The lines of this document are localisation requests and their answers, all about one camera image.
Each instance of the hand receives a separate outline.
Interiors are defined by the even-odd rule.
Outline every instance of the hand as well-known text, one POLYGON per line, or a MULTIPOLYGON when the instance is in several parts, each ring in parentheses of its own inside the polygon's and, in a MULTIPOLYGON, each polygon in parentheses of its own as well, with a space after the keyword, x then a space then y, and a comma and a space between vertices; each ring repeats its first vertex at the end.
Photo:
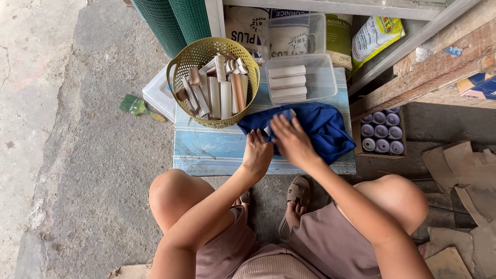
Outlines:
POLYGON ((293 117, 291 122, 293 123, 292 126, 283 114, 274 115, 270 120, 270 127, 276 134, 277 139, 274 139, 273 142, 284 158, 288 159, 294 166, 305 170, 311 163, 319 160, 320 157, 315 152, 310 138, 303 130, 298 119, 293 117))
POLYGON ((241 166, 248 171, 250 178, 256 180, 254 184, 267 173, 273 156, 274 145, 265 141, 260 129, 256 132, 252 130, 247 134, 247 145, 241 166))

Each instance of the green paint brush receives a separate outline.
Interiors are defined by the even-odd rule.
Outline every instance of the green paint brush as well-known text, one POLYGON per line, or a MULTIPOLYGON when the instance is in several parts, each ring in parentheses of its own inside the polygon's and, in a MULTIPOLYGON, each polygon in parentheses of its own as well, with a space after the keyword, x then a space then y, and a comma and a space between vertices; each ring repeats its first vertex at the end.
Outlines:
POLYGON ((160 114, 147 110, 145 107, 145 101, 138 99, 130 94, 126 94, 126 96, 124 96, 124 99, 121 103, 121 109, 123 111, 129 111, 134 115, 146 113, 158 121, 165 121, 165 118, 160 114))

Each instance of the yellow basket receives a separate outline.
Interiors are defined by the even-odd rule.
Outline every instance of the yellow basket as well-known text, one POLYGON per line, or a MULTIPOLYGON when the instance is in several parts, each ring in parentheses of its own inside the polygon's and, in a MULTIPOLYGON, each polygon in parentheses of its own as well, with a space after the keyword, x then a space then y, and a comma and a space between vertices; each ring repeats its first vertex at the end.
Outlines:
POLYGON ((183 50, 181 50, 178 56, 172 59, 167 65, 167 84, 171 84, 169 80, 169 72, 171 71, 171 67, 174 64, 176 64, 172 86, 174 99, 181 106, 181 108, 196 122, 211 128, 225 128, 239 122, 241 118, 245 116, 247 109, 250 107, 253 100, 255 99, 258 86, 260 85, 260 68, 258 67, 253 57, 251 57, 251 54, 239 43, 226 38, 210 37, 200 39, 198 41, 192 42, 183 50), (228 52, 232 53, 234 56, 236 56, 236 58, 241 58, 241 60, 243 60, 243 63, 245 63, 248 68, 248 105, 243 111, 228 119, 204 120, 201 118, 197 118, 189 111, 186 101, 180 102, 176 97, 176 92, 179 89, 183 88, 183 82, 181 79, 183 76, 188 75, 188 70, 192 67, 197 66, 198 68, 201 68, 210 60, 212 60, 212 58, 214 58, 217 53, 225 55, 228 52))

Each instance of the concrete floor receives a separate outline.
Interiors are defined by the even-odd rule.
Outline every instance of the concrete floor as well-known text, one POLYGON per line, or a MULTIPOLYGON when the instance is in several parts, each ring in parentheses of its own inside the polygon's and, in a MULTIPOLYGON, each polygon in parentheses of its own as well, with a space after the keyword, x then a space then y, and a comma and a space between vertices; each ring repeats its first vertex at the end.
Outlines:
MULTIPOLYGON (((174 126, 118 106, 168 61, 160 45, 121 0, 6 0, 0 14, 0 278, 96 279, 147 262, 161 237, 148 186, 172 167, 174 126)), ((358 175, 346 179, 425 174, 423 150, 496 142, 493 110, 412 103, 405 112, 408 157, 357 157, 358 175)), ((292 178, 254 187, 250 223, 262 242, 279 241, 292 178)), ((216 188, 226 179, 205 178, 216 188)), ((328 201, 316 186, 311 208, 328 201)))

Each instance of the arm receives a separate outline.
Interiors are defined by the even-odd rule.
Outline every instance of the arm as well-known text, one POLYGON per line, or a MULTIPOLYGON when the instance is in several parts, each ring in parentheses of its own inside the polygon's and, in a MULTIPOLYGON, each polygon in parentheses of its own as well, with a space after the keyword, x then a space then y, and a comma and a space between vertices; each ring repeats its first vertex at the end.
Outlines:
POLYGON ((265 142, 260 129, 247 135, 239 169, 217 191, 188 210, 162 237, 150 279, 195 278, 196 253, 210 240, 205 232, 242 193, 262 179, 273 154, 272 143, 265 142))
POLYGON ((270 126, 278 137, 277 148, 324 187, 353 226, 372 244, 382 278, 433 279, 415 244, 398 222, 325 164, 296 117, 292 124, 284 115, 271 120, 270 126))

